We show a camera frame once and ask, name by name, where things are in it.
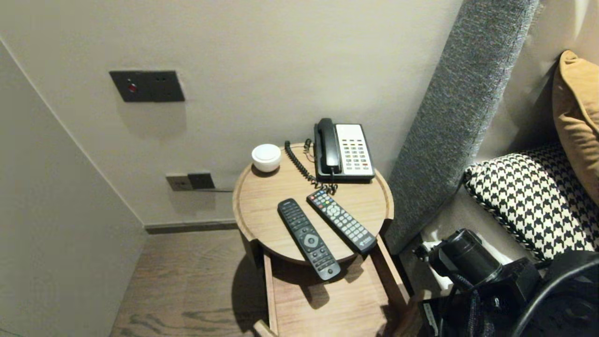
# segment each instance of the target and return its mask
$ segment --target gray headboard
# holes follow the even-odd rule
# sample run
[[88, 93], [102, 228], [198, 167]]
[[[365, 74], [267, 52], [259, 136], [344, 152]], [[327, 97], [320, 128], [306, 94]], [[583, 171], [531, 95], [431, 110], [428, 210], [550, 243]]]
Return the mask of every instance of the gray headboard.
[[416, 119], [388, 179], [395, 219], [392, 254], [459, 187], [520, 53], [539, 0], [465, 0]]

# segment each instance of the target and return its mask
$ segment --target mustard pillow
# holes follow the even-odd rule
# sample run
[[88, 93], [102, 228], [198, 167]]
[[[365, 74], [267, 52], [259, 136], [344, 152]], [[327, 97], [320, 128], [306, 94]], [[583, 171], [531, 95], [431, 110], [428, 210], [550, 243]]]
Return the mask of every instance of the mustard pillow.
[[553, 121], [576, 177], [599, 205], [599, 67], [571, 50], [553, 77]]

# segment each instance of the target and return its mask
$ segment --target power outlet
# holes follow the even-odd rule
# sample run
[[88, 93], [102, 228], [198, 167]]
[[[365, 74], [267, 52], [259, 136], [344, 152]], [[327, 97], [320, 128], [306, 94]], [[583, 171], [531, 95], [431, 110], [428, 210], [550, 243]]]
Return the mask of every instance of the power outlet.
[[195, 189], [214, 189], [210, 172], [189, 173], [167, 176], [168, 184], [173, 191], [193, 191]]
[[186, 174], [180, 174], [177, 176], [167, 176], [168, 184], [171, 185], [171, 189], [175, 192], [178, 191], [193, 191], [191, 181]]
[[175, 71], [110, 71], [125, 102], [181, 102], [185, 100]]

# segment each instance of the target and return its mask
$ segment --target tv remote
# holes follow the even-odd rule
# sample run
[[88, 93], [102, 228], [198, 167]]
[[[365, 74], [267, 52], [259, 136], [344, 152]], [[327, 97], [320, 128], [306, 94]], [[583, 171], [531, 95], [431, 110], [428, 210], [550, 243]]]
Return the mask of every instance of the tv remote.
[[353, 250], [366, 254], [376, 245], [376, 237], [324, 191], [314, 192], [306, 200]]
[[335, 257], [294, 199], [281, 201], [277, 211], [299, 250], [323, 281], [331, 279], [341, 272], [341, 267]]

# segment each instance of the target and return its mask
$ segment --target black and white pillow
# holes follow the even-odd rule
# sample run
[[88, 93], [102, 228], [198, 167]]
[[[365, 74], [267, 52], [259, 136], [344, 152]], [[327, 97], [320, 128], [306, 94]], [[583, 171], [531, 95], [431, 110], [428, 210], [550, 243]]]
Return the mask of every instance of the black and white pillow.
[[464, 186], [539, 260], [566, 250], [598, 251], [599, 207], [559, 143], [473, 164]]

